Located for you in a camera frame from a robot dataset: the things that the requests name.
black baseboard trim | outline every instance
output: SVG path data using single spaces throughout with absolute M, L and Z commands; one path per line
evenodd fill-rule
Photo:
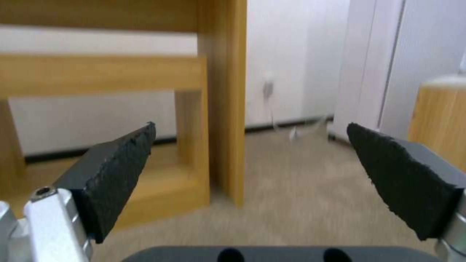
M 154 145 L 165 145 L 165 144 L 172 144 L 176 143 L 176 137 L 166 137 L 157 139 L 154 141 Z M 33 164 L 38 162 L 45 162 L 45 161 L 53 161 L 58 159 L 67 159 L 67 158 L 75 158 L 84 155 L 88 147 L 85 148 L 77 148 L 73 150 L 64 150 L 64 151 L 57 151 L 51 153 L 44 153 L 44 154 L 37 154 L 37 155 L 29 155 L 25 156 L 24 160 L 26 164 Z
M 292 127 L 292 126 L 302 126 L 302 125 L 307 125 L 307 124 L 315 124 L 319 120 L 321 120 L 321 117 L 314 117 L 314 118 L 308 118 L 308 119 L 300 119 L 296 121 L 289 121 L 289 122 L 280 122 L 277 124 L 278 127 L 280 128 L 286 128 L 286 127 Z M 333 116 L 327 117 L 325 119 L 325 122 L 331 122 L 333 121 Z M 274 126 L 271 124 L 265 124 L 265 125 L 259 125 L 259 126 L 252 126 L 252 127 L 247 127 L 245 130 L 246 134 L 249 133 L 257 133 L 257 132 L 263 132 L 263 131 L 270 131 L 273 130 Z
M 290 121 L 290 122 L 281 122 L 277 124 L 278 127 L 286 128 L 291 126 L 301 126 L 306 124 L 314 124 L 319 121 L 321 118 L 309 118 L 309 119 L 301 119 L 297 121 Z M 333 121 L 333 116 L 328 117 L 325 122 Z M 247 127 L 245 129 L 246 134 L 250 133 L 258 133 L 273 130 L 274 127 L 271 124 L 260 125 L 260 126 L 253 126 Z M 154 145 L 165 145 L 165 144 L 173 144 L 176 143 L 176 137 L 166 137 L 160 138 L 154 141 Z M 64 151 L 57 151 L 51 153 L 43 153 L 43 154 L 36 154 L 36 155 L 28 155 L 24 157 L 26 164 L 33 164 L 38 162 L 46 162 L 46 161 L 53 161 L 58 159 L 66 159 L 66 158 L 74 158 L 80 157 L 84 155 L 89 148 L 77 148 L 73 150 L 64 150 Z

wooden panel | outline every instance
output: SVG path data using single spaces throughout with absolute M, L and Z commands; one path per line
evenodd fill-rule
M 2 0 L 0 23 L 196 32 L 197 0 Z
M 413 112 L 409 140 L 439 151 L 446 135 L 456 90 L 420 88 Z
M 176 215 L 206 206 L 208 191 L 197 180 L 191 167 L 178 163 L 174 145 L 156 146 L 139 177 L 138 184 L 128 200 L 116 227 Z M 2 200 L 10 203 L 17 217 L 22 217 L 24 204 L 32 191 L 51 185 L 78 158 L 36 163 L 27 166 L 27 175 L 16 185 L 15 194 L 1 192 Z
M 10 106 L 0 99 L 0 192 L 14 192 L 16 181 L 26 172 Z
M 0 55 L 0 97 L 198 90 L 203 58 Z
M 177 144 L 180 161 L 190 166 L 205 189 L 209 203 L 209 136 L 207 112 L 207 61 L 201 91 L 175 92 Z
M 199 0 L 198 53 L 209 72 L 211 177 L 243 204 L 246 0 Z
M 466 172 L 466 90 L 421 87 L 409 140 L 422 143 Z

carpet floor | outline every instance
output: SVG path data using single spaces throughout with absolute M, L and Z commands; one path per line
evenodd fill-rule
M 182 216 L 110 233 L 93 261 L 119 261 L 162 245 L 404 246 L 433 254 L 391 213 L 354 150 L 323 128 L 288 140 L 284 131 L 246 136 L 245 204 L 221 193 Z

power outlet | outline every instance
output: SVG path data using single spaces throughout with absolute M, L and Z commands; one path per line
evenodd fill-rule
M 264 88 L 262 89 L 262 94 L 264 95 L 264 99 L 268 100 L 274 93 L 274 82 L 273 81 L 265 81 Z

